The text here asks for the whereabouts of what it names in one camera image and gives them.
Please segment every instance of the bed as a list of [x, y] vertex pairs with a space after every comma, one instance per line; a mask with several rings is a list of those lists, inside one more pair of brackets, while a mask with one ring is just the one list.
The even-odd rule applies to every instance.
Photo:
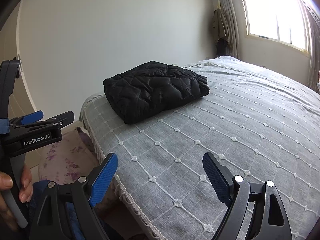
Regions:
[[80, 119], [99, 162], [118, 156], [116, 195], [150, 239], [212, 239], [227, 210], [202, 167], [212, 152], [249, 182], [273, 180], [292, 238], [305, 239], [320, 214], [320, 96], [228, 56], [183, 68], [206, 76], [210, 93], [135, 125], [124, 124], [103, 93], [83, 104]]

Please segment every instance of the window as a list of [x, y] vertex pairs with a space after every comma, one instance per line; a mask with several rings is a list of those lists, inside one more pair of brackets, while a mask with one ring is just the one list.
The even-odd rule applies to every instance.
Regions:
[[298, 0], [243, 0], [248, 34], [307, 50], [304, 15]]

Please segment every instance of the folded black puffer jacket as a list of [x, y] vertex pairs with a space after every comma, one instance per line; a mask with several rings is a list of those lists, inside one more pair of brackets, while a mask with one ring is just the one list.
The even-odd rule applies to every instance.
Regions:
[[132, 124], [183, 106], [209, 93], [207, 78], [155, 61], [107, 78], [104, 92], [113, 110]]

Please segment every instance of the silver screw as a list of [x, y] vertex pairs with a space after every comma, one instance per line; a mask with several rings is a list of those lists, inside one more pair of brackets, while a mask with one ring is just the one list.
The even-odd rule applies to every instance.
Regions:
[[82, 177], [80, 177], [80, 178], [78, 179], [78, 181], [79, 181], [80, 183], [84, 183], [86, 180], [87, 180], [87, 178], [86, 178], [85, 176], [82, 176]]
[[48, 183], [48, 187], [49, 187], [49, 188], [54, 187], [54, 185], [55, 185], [55, 183], [54, 183], [53, 181], [51, 181], [51, 182]]
[[235, 176], [235, 181], [237, 182], [242, 182], [243, 181], [243, 178], [241, 176]]
[[268, 185], [269, 187], [273, 187], [275, 184], [273, 183], [273, 181], [267, 180], [267, 185]]

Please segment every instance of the curtain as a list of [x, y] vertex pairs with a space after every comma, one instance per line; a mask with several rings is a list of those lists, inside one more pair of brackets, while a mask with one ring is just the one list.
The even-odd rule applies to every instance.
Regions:
[[310, 24], [310, 68], [307, 86], [319, 93], [317, 82], [319, 82], [320, 71], [320, 28], [309, 11], [307, 14]]
[[230, 30], [229, 42], [231, 43], [232, 48], [227, 48], [227, 54], [229, 56], [240, 59], [239, 53], [239, 32], [238, 25], [236, 21], [236, 13], [233, 7], [232, 0], [220, 0], [221, 10], [226, 17], [228, 27]]

